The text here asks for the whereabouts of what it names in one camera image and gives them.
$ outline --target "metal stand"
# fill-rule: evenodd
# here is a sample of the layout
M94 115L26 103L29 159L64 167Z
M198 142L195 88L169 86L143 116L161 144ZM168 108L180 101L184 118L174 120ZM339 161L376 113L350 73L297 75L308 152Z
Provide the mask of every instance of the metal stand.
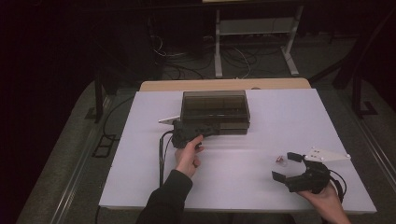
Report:
M298 24L300 22L301 15L303 14L303 9L304 9L303 6L299 6L297 8L297 12L294 16L293 24L290 28L288 43L286 47L282 48L283 57L285 58L286 64L288 65L292 77L297 77L299 75L297 67L294 64L294 60L291 58L290 50L291 50L291 46L293 45L294 37L296 36L297 33Z
M246 34L272 34L272 33L289 33L289 40L285 47L282 47L281 51L285 59L286 64L290 70L292 77L299 76L296 65L290 55L291 46L293 44L294 38L297 33L297 28L300 22L301 15L303 14L303 6L297 7L296 14L293 18L276 18L276 19L258 19L258 20L236 20L236 21L224 21L223 25L225 28L221 29L221 21L219 17L219 10L216 11L216 49L215 49L215 72L216 78L222 78L221 69L221 56L219 52L219 39L221 35L246 35ZM291 27L286 29L281 29L274 26L274 21L279 24L286 24L291 22ZM261 27L260 29L255 29L252 26ZM269 32L264 31L262 27L267 26L271 29Z

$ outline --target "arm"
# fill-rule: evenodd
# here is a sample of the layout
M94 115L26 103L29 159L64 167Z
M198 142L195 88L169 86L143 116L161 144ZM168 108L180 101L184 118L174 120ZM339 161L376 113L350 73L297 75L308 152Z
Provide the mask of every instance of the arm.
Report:
M204 148L195 150L195 146L203 140L200 135L190 141L184 149L175 153L177 167L171 171L163 186L154 190L146 207L140 213L136 224L177 224L180 223L184 201L192 188L191 177L201 164L196 153Z
M337 192L331 183L319 194L313 194L310 191L300 191L298 194L306 198L329 223L350 224L347 214L338 199Z

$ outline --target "gray carpet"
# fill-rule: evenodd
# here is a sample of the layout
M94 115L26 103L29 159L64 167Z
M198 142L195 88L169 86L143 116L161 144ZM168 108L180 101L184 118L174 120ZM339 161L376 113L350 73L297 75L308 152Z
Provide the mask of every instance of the gray carpet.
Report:
M296 39L291 55L301 77L310 78L337 62L350 51L354 43L354 40L346 39L334 40L330 45L328 40L329 37L326 35ZM224 40L223 44L233 43L233 46L246 53L247 60L251 62L247 78L289 77L288 68L279 51L284 42L285 39L282 37L263 37L259 41L257 39L253 41L246 39ZM223 49L227 50L224 51L224 54L228 53L232 56L222 62L224 78L243 77L248 72L248 68L239 52L225 46ZM248 52L256 52L256 49L260 49L256 58L248 57ZM176 77L198 79L200 76L214 78L212 52L208 52L201 59L181 57L170 60L172 63L194 69L199 74L189 70L180 72L178 69L168 66L163 69L163 79ZM239 57L239 62L232 61L234 57ZM361 126L364 125L370 130L390 162L395 164L395 113L378 96L370 84L363 83L363 99L374 105L378 115L366 116L364 121L358 120L350 111L350 87L344 91L337 91L332 87L331 82L335 75L336 71L312 86L318 90L334 127L346 151L352 155L352 162L378 210L375 214L349 216L353 223L393 223L393 220L396 219L396 214L393 213L393 208L396 207L395 191L384 175L381 165L373 156L370 149L372 146L370 141L366 140ZM97 223L134 223L138 211L108 210L106 208L97 210L106 176L117 150L117 142L111 148L108 158L94 158L91 157L91 154L103 134L102 129L107 115L120 103L133 97L135 91L137 90L124 88L120 89L117 95L107 97L104 118L100 123L94 124L92 119L85 119L90 108L94 107L93 85L87 87L87 90L76 102L75 110L64 127L64 132L53 149L46 168L21 212L18 223L51 223L55 212L60 213L60 209L57 207L64 195L68 195L70 200L64 202L64 209L61 209L62 215L55 217L55 221L52 223L95 223L95 221ZM116 134L117 138L120 137L132 101L132 99L128 100L111 113L106 122L106 133ZM74 186L69 184L72 177L77 180L77 184ZM228 216L226 214L219 215L222 223L227 223ZM293 214L293 216L297 223L319 222L315 211Z

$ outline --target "dark background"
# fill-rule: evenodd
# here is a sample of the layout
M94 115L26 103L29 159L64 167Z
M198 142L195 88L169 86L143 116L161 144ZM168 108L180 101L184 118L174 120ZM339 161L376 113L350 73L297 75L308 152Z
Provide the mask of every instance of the dark background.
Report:
M119 85L138 85L160 78L160 68L150 50L150 35L162 34L168 43L185 48L191 42L199 46L200 35L213 35L214 12L196 11L196 19L182 20L190 14L81 10L147 6L148 1L87 0L77 4L70 0L3 0L0 4L0 222L14 223L76 100L95 76L103 75L110 94ZM374 1L324 1L306 7L299 35L359 34L375 11L373 4ZM260 12L257 9L249 15ZM226 16L244 17L246 13L230 10ZM394 36L396 25L387 27ZM389 35L381 36L382 42L389 40ZM199 48L190 50L200 53Z

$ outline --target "black device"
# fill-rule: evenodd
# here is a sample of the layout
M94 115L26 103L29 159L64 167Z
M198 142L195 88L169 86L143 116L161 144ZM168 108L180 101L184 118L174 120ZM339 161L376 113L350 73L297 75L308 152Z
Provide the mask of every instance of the black device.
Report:
M217 124L186 124L179 120L174 120L173 125L172 144L175 148L184 148L187 143L200 134L204 137L219 135L219 125Z
M249 121L245 91L185 91L180 120L172 123L172 144L184 148L200 134L247 134Z
M288 187L289 192L312 190L312 193L320 193L331 180L330 170L321 162L307 161L304 155L288 152L288 160L303 161L306 170L302 175L286 177L277 172L272 172L273 179Z

